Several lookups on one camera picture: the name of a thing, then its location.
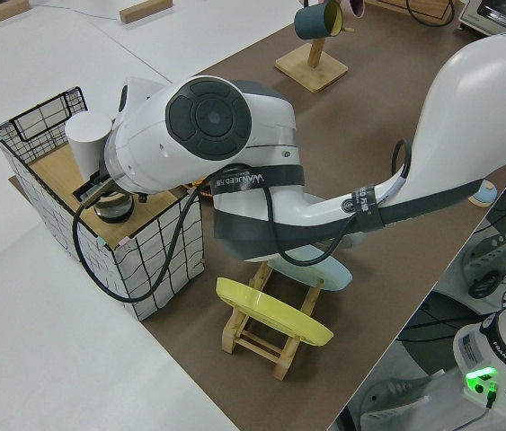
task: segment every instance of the brown table mat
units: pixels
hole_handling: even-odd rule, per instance
[[[389,177],[394,145],[413,138],[434,76],[476,40],[453,26],[423,27],[374,6],[353,27],[355,33],[326,41],[324,51],[349,73],[320,93],[273,66],[303,43],[292,27],[205,71],[263,82],[291,101],[306,191],[323,198]],[[490,178],[502,189],[506,168]],[[240,429],[325,430],[484,215],[465,201],[371,233],[358,248],[343,251],[338,259],[354,280],[341,292],[322,292],[313,313],[335,335],[324,347],[301,345],[284,382],[272,377],[273,363],[244,348],[232,356],[221,351],[231,309],[215,295],[216,278],[247,283],[258,264],[233,259],[215,242],[210,204],[203,206],[205,272],[144,324]],[[305,294],[280,275],[267,289],[277,296]]]

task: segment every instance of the wire basket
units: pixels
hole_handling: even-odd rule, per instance
[[[59,244],[77,259],[71,234],[75,211],[33,170],[35,163],[66,146],[65,123],[87,110],[78,87],[69,89],[0,124],[0,148],[11,165],[24,194],[37,209]],[[164,264],[173,230],[188,195],[175,198],[122,241],[109,245],[94,226],[81,220],[81,248],[94,274],[112,291],[126,297],[147,292]],[[152,297],[123,304],[144,320],[163,308],[189,280],[204,270],[200,201],[193,202],[182,225],[166,277]]]

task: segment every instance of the toaster oven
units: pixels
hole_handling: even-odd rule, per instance
[[[461,26],[491,36],[506,31],[506,0],[468,0],[460,14]]]

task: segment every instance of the dark blue mug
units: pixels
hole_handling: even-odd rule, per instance
[[[308,5],[295,15],[295,31],[302,40],[321,39],[336,36],[342,30],[342,9],[336,0]]]

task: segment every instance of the black strap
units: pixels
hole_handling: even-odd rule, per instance
[[[342,211],[354,213],[361,232],[369,232],[385,227],[378,211],[374,186],[361,187],[342,202]]]
[[[502,340],[501,333],[498,329],[498,318],[501,313],[502,312],[497,312],[494,316],[490,316],[484,320],[480,326],[480,332],[488,339],[488,344],[494,354],[506,364],[506,343]]]
[[[211,181],[213,195],[278,186],[304,186],[305,174],[298,164],[235,169]]]

